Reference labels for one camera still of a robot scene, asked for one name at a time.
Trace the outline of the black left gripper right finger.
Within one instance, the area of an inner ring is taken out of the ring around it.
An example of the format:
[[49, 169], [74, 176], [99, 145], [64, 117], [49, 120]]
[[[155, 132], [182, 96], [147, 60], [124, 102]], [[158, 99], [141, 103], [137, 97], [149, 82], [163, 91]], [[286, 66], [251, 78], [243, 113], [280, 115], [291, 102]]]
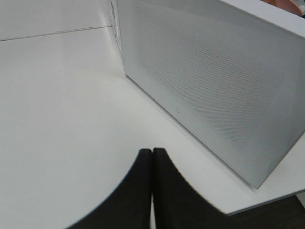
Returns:
[[158, 229], [237, 229], [184, 179], [164, 148], [152, 153], [152, 194]]

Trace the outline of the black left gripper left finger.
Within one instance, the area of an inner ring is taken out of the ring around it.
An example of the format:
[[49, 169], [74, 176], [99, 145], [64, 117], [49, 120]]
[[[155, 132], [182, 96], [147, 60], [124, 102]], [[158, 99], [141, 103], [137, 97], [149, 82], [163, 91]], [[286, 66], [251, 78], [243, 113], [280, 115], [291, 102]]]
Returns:
[[152, 151], [141, 149], [116, 189], [70, 229], [149, 229]]

